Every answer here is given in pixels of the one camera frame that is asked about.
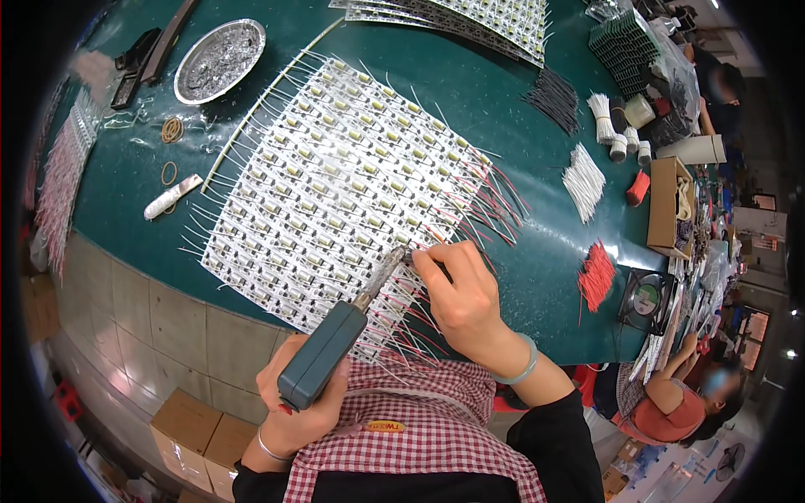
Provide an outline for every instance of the red wire pile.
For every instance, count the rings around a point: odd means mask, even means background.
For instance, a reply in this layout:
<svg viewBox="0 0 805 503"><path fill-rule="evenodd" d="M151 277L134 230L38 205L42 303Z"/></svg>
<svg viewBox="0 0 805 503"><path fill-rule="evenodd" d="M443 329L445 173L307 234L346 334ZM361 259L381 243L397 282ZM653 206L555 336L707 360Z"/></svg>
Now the red wire pile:
<svg viewBox="0 0 805 503"><path fill-rule="evenodd" d="M587 299L587 309L598 312L598 306L604 301L606 292L612 286L615 267L609 260L604 243L599 239L590 247L589 258L583 260L584 272L579 271L579 292ZM579 324L581 324L581 306L579 306Z"/></svg>
<svg viewBox="0 0 805 503"><path fill-rule="evenodd" d="M651 178L649 178L649 176L644 173L643 170L638 171L638 177L634 180L632 187L626 191L626 201L629 202L631 206L640 206L640 203L643 202L643 197L646 196L646 191L649 189L650 184Z"/></svg>

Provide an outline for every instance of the bangle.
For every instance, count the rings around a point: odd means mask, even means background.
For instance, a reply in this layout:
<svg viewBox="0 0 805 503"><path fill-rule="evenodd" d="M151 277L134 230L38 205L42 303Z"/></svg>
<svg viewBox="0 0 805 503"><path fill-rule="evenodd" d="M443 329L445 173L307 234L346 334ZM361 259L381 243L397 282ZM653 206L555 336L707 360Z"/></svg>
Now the bangle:
<svg viewBox="0 0 805 503"><path fill-rule="evenodd" d="M493 373L492 374L492 379L494 379L495 381L497 381L497 382L499 382L501 384L507 384L507 385L517 384L520 381L522 381L523 379L525 379L526 377L528 377L529 374L531 374L531 372L534 371L534 367L537 366L537 355L539 354L539 352L537 351L537 343L534 342L534 339L531 339L529 336L527 336L524 333L520 333L520 332L515 332L515 333L517 335L519 335L520 337L522 337L528 343L528 345L530 346L531 353L530 353L530 357L528 359L528 366L526 367L525 370L522 371L522 373L520 375L518 375L517 377L512 377L511 379L506 379L505 377L500 377L500 376L495 375Z"/></svg>
<svg viewBox="0 0 805 503"><path fill-rule="evenodd" d="M257 429L257 441L260 443L260 448L269 456L274 458L277 461L282 461L283 463L287 463L288 461L293 460L296 457L296 453L294 452L293 456L289 456L287 458L283 458L282 456L277 456L273 452L268 450L268 447L262 442L262 424Z"/></svg>

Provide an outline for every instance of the workbench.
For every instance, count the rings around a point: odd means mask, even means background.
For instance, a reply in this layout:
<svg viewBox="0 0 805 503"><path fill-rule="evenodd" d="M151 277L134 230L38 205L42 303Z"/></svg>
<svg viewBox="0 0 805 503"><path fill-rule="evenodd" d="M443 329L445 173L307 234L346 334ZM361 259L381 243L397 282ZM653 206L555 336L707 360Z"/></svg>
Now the workbench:
<svg viewBox="0 0 805 503"><path fill-rule="evenodd" d="M82 50L114 58L145 30L165 27L179 4L179 0L118 2ZM76 199L73 228L176 290L285 325L235 291L217 290L220 282L197 263L197 256L177 250L186 245L180 236L188 235L184 226L193 225L189 203L220 211L198 190L185 196L171 215L145 221L142 211L165 188L159 177L165 162L177 164L177 183L192 173L207 176L220 151L210 152L212 147L226 143L262 90L302 47L342 16L342 11L327 4L327 0L202 0L170 54L161 82L144 85L134 100L130 110L142 107L146 123L100 129ZM487 250L497 263L502 317L514 330L533 336L559 364L631 361L645 334L617 323L628 268L664 269L667 259L645 247L648 200L639 208L625 202L625 191L638 171L635 156L616 165L609 160L609 148L595 141L595 122L586 105L590 90L610 96L619 92L612 76L588 50L594 21L584 15L582 2L555 0L550 10L549 31L556 33L547 44L547 65L565 77L580 97L582 129L573 138L518 100L534 85L537 68L466 39L390 24L340 23L315 50L335 53L355 66L360 58L380 79L388 71L390 83L409 98L407 91L414 85L425 109L437 113L433 105L437 101L451 128L473 145L502 156L494 162L533 208L516 247L497 240ZM201 107L179 103L173 93L173 74L184 54L214 27L239 18L256 19L266 27L266 50L257 66L219 101ZM52 131L58 130L77 86L73 79ZM178 143L164 144L160 129L170 116L184 121L184 136ZM594 219L587 225L582 225L562 184L562 167L569 164L577 142L587 147L607 179ZM222 165L219 172L237 176L231 163ZM168 179L171 174L168 168ZM576 280L581 260L599 238L617 262L617 276L599 311L591 314L586 303L580 302Z"/></svg>

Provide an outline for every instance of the floor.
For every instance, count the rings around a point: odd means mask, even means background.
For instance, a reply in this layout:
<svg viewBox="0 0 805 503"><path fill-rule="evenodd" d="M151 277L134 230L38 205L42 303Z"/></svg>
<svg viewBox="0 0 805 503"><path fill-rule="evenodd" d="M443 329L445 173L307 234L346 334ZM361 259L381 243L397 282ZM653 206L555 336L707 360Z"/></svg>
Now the floor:
<svg viewBox="0 0 805 503"><path fill-rule="evenodd" d="M49 341L59 367L109 431L164 468L148 423L174 389L250 423L266 417L256 374L290 332L187 297L71 235L61 285L63 328ZM522 414L493 413L501 440ZM602 466L623 445L617 428L585 414Z"/></svg>

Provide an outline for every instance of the black wire bundle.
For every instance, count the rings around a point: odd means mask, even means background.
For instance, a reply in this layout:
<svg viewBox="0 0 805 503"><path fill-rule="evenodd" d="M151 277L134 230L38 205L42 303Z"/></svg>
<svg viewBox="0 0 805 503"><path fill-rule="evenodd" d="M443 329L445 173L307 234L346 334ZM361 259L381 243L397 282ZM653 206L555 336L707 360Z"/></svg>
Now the black wire bundle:
<svg viewBox="0 0 805 503"><path fill-rule="evenodd" d="M521 94L520 99L542 112L568 136L578 132L579 96L573 86L549 67L542 69L536 86L525 96Z"/></svg>
<svg viewBox="0 0 805 503"><path fill-rule="evenodd" d="M609 98L609 117L612 119L612 127L616 133L623 134L629 123L626 121L626 101L622 97Z"/></svg>

